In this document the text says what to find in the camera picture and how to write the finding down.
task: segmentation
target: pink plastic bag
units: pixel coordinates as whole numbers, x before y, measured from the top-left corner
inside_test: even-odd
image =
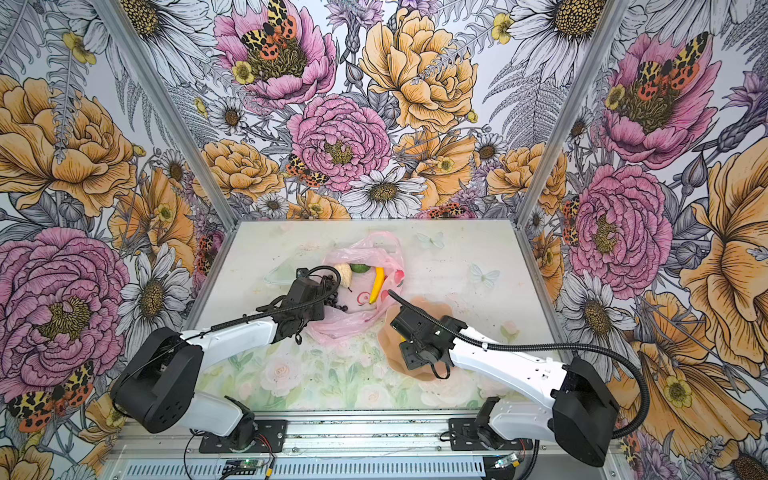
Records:
[[[384,240],[387,244],[391,244],[394,247],[394,251],[390,253],[381,247],[374,247],[377,240]],[[386,275],[379,298],[376,299],[375,310],[345,313],[326,306],[324,309],[326,318],[319,322],[310,322],[306,328],[307,331],[309,331],[312,338],[323,345],[328,345],[366,331],[373,325],[376,319],[395,304],[395,300],[389,296],[387,290],[392,289],[396,293],[400,293],[402,281],[406,277],[400,240],[390,232],[373,232],[351,247],[332,251],[326,255],[323,262],[326,265],[364,263],[371,267],[380,266],[384,269],[384,274]]]

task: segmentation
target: green fruit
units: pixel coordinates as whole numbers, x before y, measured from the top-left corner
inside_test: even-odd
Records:
[[[365,265],[364,263],[350,263],[349,268],[352,269],[354,273],[365,273],[368,270],[371,270],[371,266]]]

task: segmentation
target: brown bowl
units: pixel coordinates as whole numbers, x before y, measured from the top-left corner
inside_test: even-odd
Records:
[[[445,303],[432,303],[425,299],[423,296],[417,296],[410,301],[413,305],[426,311],[429,315],[434,316],[436,319],[441,319],[444,315],[451,316],[453,309],[450,305]],[[403,375],[411,376],[417,380],[423,382],[431,382],[435,379],[435,374],[432,373],[432,369],[429,366],[421,366],[415,370],[408,370],[406,361],[402,358],[400,352],[400,343],[404,340],[395,329],[392,328],[391,323],[400,313],[400,305],[391,306],[386,311],[386,317],[381,330],[379,330],[379,345],[384,351],[389,368],[395,370]],[[435,365],[438,375],[445,376],[447,370],[443,362]]]

